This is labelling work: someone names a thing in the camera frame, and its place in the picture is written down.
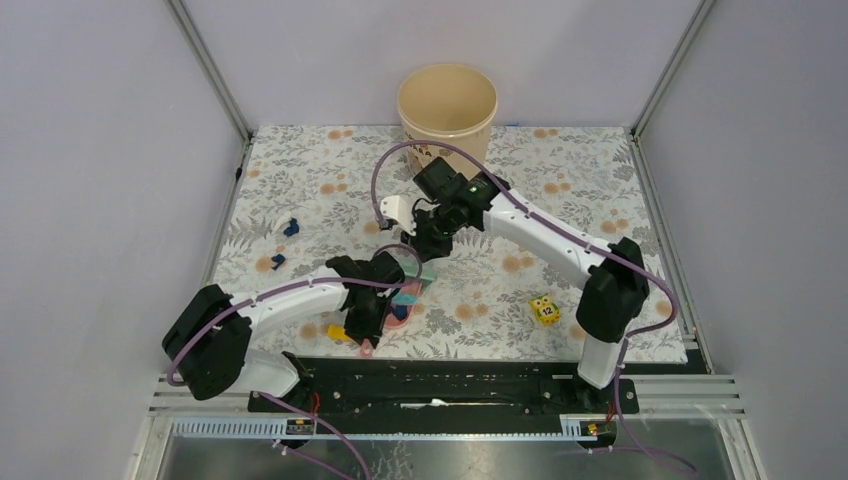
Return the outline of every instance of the white wall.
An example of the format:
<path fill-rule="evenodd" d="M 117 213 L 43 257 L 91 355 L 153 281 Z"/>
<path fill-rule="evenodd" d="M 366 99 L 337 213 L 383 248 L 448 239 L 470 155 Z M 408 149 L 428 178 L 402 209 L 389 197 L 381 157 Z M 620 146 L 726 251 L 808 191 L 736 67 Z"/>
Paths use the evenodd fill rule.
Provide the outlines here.
<path fill-rule="evenodd" d="M 0 478 L 118 478 L 239 142 L 155 0 L 3 1 L 0 112 Z"/>
<path fill-rule="evenodd" d="M 769 478 L 844 477 L 848 3 L 719 2 L 644 136 Z"/>
<path fill-rule="evenodd" d="M 698 0 L 188 0 L 253 127 L 394 124 L 416 68 L 474 65 L 501 124 L 632 125 Z"/>

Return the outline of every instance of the yellow die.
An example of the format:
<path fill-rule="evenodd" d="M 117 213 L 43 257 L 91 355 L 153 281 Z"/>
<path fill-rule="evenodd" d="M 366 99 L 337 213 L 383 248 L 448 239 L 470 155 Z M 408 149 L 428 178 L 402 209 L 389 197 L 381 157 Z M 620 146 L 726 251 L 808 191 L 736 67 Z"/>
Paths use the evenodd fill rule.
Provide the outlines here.
<path fill-rule="evenodd" d="M 533 309 L 536 320 L 542 325 L 549 326 L 559 321 L 559 307 L 551 301 L 549 293 L 531 298 L 530 308 Z"/>

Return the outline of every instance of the floral tablecloth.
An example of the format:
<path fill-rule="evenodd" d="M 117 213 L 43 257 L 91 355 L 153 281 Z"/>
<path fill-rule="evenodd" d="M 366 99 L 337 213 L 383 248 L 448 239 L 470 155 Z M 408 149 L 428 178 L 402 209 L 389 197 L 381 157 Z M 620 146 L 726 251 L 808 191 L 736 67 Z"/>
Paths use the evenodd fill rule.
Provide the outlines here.
<path fill-rule="evenodd" d="M 369 258 L 395 243 L 374 221 L 369 181 L 374 163 L 402 140 L 396 126 L 259 129 L 245 166 L 214 281 L 230 292 L 266 289 L 305 275 L 336 255 Z M 636 171 L 621 128 L 495 127 L 487 164 L 539 207 L 589 234 L 640 243 L 645 264 L 663 274 L 658 243 L 648 220 Z M 378 196 L 421 194 L 403 155 L 385 165 Z M 301 231 L 293 237 L 273 227 L 290 210 Z M 409 324 L 386 331 L 375 357 L 576 361 L 585 332 L 574 312 L 581 291 L 557 270 L 518 245 L 466 229 L 456 235 L 450 259 L 430 263 L 438 280 L 422 294 Z M 271 258 L 287 261 L 273 270 Z M 549 327 L 534 320 L 527 301 L 550 292 L 562 320 Z M 670 304 L 652 288 L 638 324 L 664 319 Z M 356 356 L 358 346 L 331 340 L 339 312 L 302 318 L 263 338 L 271 352 Z M 642 335 L 627 358 L 684 362 L 677 325 Z"/>

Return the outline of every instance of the cylindrical container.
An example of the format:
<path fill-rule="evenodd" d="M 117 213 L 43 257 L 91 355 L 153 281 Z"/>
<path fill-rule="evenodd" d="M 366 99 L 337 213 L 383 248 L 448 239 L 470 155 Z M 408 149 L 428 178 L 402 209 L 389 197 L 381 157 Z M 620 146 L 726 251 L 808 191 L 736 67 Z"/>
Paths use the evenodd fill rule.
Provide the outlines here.
<path fill-rule="evenodd" d="M 424 67 L 407 77 L 398 92 L 398 113 L 407 140 L 444 142 L 480 162 L 486 159 L 497 109 L 498 95 L 491 80 L 467 65 Z M 436 157 L 444 158 L 468 179 L 480 171 L 447 149 L 417 146 L 407 152 L 414 173 Z"/>

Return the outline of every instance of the gray floor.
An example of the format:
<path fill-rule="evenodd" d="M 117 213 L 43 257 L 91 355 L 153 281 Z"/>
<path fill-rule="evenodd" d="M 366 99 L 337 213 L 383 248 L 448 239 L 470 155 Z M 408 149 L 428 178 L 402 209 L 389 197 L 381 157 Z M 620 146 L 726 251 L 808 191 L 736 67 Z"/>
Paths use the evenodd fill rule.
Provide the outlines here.
<path fill-rule="evenodd" d="M 669 449 L 701 470 L 701 479 L 732 478 L 721 436 L 707 420 L 652 421 L 632 428 L 646 445 Z M 622 445 L 629 444 L 620 439 Z M 385 441 L 357 442 L 375 480 L 678 479 L 643 454 L 560 455 L 580 447 L 570 442 Z M 313 441 L 303 452 L 351 475 L 358 464 L 339 441 Z M 335 479 L 292 455 L 281 456 L 267 441 L 175 438 L 160 480 Z"/>

